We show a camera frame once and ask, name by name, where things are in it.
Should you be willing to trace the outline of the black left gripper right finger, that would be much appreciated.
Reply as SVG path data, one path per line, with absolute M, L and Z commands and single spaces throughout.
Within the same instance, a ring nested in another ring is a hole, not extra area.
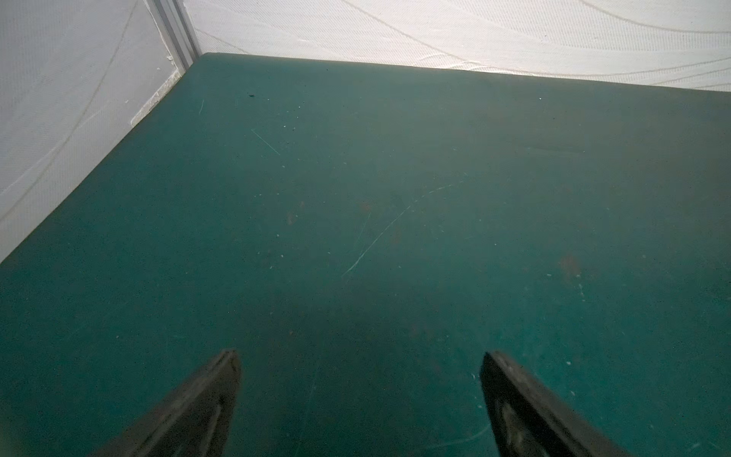
M 480 381 L 502 456 L 627 456 L 504 352 L 487 352 Z

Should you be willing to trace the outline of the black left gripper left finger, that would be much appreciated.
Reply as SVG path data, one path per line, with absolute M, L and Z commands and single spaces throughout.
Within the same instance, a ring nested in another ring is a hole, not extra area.
M 241 383 L 236 350 L 223 350 L 93 456 L 221 456 Z

